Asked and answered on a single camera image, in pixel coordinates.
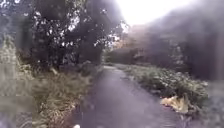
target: asphalt road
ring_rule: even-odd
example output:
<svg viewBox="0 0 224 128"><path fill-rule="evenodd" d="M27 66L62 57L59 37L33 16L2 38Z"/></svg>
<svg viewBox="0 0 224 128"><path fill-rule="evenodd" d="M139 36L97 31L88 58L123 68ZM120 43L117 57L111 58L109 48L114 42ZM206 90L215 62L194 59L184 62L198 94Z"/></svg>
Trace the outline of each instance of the asphalt road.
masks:
<svg viewBox="0 0 224 128"><path fill-rule="evenodd" d="M185 126L180 115L113 67L105 67L75 120L81 128L201 128L199 122Z"/></svg>

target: vegetation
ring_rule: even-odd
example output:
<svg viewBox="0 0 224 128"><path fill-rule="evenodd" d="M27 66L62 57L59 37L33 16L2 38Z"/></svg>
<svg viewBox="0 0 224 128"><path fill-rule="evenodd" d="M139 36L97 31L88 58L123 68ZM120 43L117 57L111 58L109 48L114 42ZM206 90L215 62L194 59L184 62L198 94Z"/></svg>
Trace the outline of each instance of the vegetation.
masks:
<svg viewBox="0 0 224 128"><path fill-rule="evenodd" d="M122 32L115 5L102 0L6 0L0 7L0 22L5 23L0 29L15 39L20 59L32 68L99 64L105 45Z"/></svg>
<svg viewBox="0 0 224 128"><path fill-rule="evenodd" d="M75 72L34 77L30 65L18 60L10 37L5 37L0 58L1 118L16 127L64 127L65 117L88 91L91 78Z"/></svg>
<svg viewBox="0 0 224 128"><path fill-rule="evenodd" d="M184 97L186 95L191 104L197 107L202 107L203 101L208 98L205 90L207 83L194 80L186 74L154 66L121 64L116 64L116 66L134 76L143 88L160 97Z"/></svg>
<svg viewBox="0 0 224 128"><path fill-rule="evenodd" d="M222 2L210 3L202 0L200 6L174 10L151 24L133 26L108 53L107 60L125 64L150 63L187 72L199 79L218 79L224 62L219 49L223 47L222 8L217 4Z"/></svg>

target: bright sky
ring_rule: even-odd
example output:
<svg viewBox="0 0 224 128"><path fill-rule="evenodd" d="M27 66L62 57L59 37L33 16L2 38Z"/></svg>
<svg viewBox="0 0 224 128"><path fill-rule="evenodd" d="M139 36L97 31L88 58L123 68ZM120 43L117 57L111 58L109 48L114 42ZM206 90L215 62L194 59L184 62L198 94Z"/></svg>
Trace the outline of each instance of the bright sky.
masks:
<svg viewBox="0 0 224 128"><path fill-rule="evenodd" d="M151 22L170 11L188 6L195 0L117 0L129 25Z"/></svg>

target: bush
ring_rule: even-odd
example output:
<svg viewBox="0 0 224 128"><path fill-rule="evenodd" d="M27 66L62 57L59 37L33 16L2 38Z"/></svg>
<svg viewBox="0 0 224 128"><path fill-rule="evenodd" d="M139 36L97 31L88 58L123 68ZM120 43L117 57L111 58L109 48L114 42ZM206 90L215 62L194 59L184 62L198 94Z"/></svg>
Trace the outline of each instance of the bush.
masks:
<svg viewBox="0 0 224 128"><path fill-rule="evenodd" d="M205 90L206 83L194 80L187 74L153 66L123 66L119 64L117 67L133 75L144 88L161 97L175 95L183 97L186 94L190 102L199 107L208 97Z"/></svg>
<svg viewBox="0 0 224 128"><path fill-rule="evenodd" d="M14 127L63 127L59 124L82 99L90 79L74 72L34 77L31 66L19 61L10 37L0 48L0 73L0 119Z"/></svg>

